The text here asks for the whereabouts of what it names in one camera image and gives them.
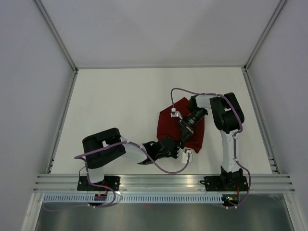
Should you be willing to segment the dark red cloth napkin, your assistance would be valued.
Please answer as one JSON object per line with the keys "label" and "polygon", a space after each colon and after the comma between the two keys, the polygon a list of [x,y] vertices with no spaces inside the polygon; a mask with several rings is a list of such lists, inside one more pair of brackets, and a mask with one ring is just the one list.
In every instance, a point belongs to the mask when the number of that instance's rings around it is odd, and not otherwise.
{"label": "dark red cloth napkin", "polygon": [[[189,100],[185,97],[178,100],[174,106],[180,111],[183,117],[191,114],[188,108]],[[179,126],[179,118],[171,117],[171,107],[164,109],[159,113],[158,125],[157,125],[157,139],[161,140],[164,137],[170,137],[174,141],[181,141],[181,131]],[[196,126],[194,134],[185,142],[185,147],[193,149],[196,153],[199,153],[202,149],[205,133],[205,119],[203,118]]]}

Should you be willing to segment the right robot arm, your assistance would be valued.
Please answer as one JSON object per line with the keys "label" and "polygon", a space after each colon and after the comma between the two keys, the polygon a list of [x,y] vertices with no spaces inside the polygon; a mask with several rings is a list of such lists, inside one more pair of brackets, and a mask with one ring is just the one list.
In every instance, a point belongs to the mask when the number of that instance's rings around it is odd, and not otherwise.
{"label": "right robot arm", "polygon": [[181,144],[195,134],[196,126],[211,110],[214,124],[220,131],[223,160],[219,176],[204,177],[200,181],[207,192],[245,192],[248,190],[247,178],[239,165],[238,139],[243,131],[244,114],[234,95],[204,93],[192,96],[188,105],[191,113],[180,119]]}

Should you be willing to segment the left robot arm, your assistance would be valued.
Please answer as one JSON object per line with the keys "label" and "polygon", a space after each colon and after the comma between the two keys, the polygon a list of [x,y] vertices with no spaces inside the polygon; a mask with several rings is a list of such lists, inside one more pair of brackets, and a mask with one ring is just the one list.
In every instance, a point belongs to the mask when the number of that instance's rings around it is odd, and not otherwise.
{"label": "left robot arm", "polygon": [[88,185],[96,191],[105,185],[103,167],[119,157],[130,158],[139,165],[149,165],[158,159],[177,158],[180,149],[180,142],[171,137],[141,145],[130,144],[117,128],[87,136],[82,140],[82,145],[84,153],[92,152],[84,158],[89,175]]}

